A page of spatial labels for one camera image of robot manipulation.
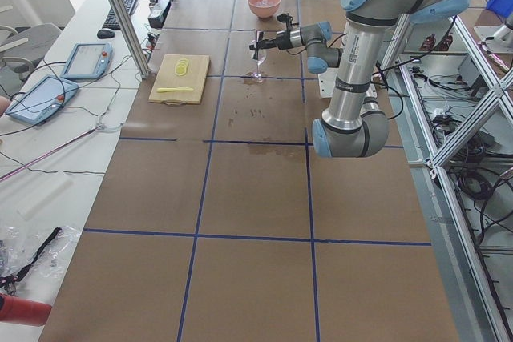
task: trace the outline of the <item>white desk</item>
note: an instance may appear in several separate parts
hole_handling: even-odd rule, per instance
[[[109,9],[108,0],[86,0],[46,55],[46,62],[66,61],[76,43],[110,42],[114,48],[114,54],[107,71],[116,68],[123,58],[130,55],[121,31],[116,31],[113,39],[96,38],[96,32],[102,27]],[[147,0],[139,0],[131,20],[141,42],[148,32],[148,14]],[[60,74],[63,66],[52,66],[52,68],[56,74]],[[30,89],[47,74],[52,74],[48,68],[37,70],[22,90]],[[128,115],[139,86],[140,76],[131,58],[116,70],[113,76],[120,84],[110,75],[106,76],[77,91],[68,106],[85,107],[95,114],[103,113],[119,88],[111,109],[103,118],[103,123],[107,127],[118,127]],[[27,163],[91,129],[95,126],[96,119],[83,109],[65,108],[40,127],[0,137],[3,140],[0,151],[20,162]],[[0,118],[0,134],[25,127],[27,125],[10,117]],[[54,303],[64,272],[75,250],[79,233],[83,229],[103,179],[101,174],[65,174],[63,171],[105,172],[118,138],[119,131],[95,132],[32,167],[59,171],[58,173],[43,174],[25,170],[1,183],[0,239],[2,237],[7,240],[12,239],[5,235],[8,227],[12,227],[18,233],[15,239],[20,244],[17,247],[21,250],[24,245],[26,253],[32,255],[55,227],[71,227],[64,232],[68,235],[67,238],[58,239],[55,242],[58,250],[66,245],[66,248],[58,254],[57,266],[50,269],[50,258],[46,258],[46,261],[43,258],[42,266],[35,268],[19,284],[20,297],[48,304]],[[17,163],[0,155],[0,175],[16,167],[18,167]],[[39,235],[40,238],[34,238],[34,235]],[[24,260],[20,258],[16,271],[29,261],[30,257]],[[37,341],[41,332],[42,328],[0,323],[1,340]]]

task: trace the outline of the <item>keyboard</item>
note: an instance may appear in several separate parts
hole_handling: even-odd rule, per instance
[[[135,11],[135,7],[137,6],[137,0],[123,0],[123,4],[125,5],[125,10],[127,10],[129,15],[132,15]],[[118,19],[115,18],[114,10],[111,8],[107,18],[105,19],[105,23],[102,28],[110,28],[111,30],[121,30],[119,26]]]

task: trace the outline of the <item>computer mouse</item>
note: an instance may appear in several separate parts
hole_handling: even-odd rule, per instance
[[[111,30],[110,28],[102,28],[101,30],[98,31],[96,36],[98,37],[98,39],[114,38],[115,32],[114,32],[114,30]]]

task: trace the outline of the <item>yellow knife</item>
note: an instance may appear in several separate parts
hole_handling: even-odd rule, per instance
[[[194,91],[192,87],[159,87],[157,92]]]

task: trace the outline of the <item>wine glass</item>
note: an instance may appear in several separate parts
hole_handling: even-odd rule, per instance
[[[255,30],[255,39],[251,41],[251,44],[257,46],[257,42],[259,42],[264,37],[264,31]],[[264,78],[262,78],[262,73],[260,72],[260,64],[262,64],[265,60],[265,50],[254,50],[251,53],[251,59],[256,62],[256,71],[251,73],[251,79],[254,82],[262,83]]]

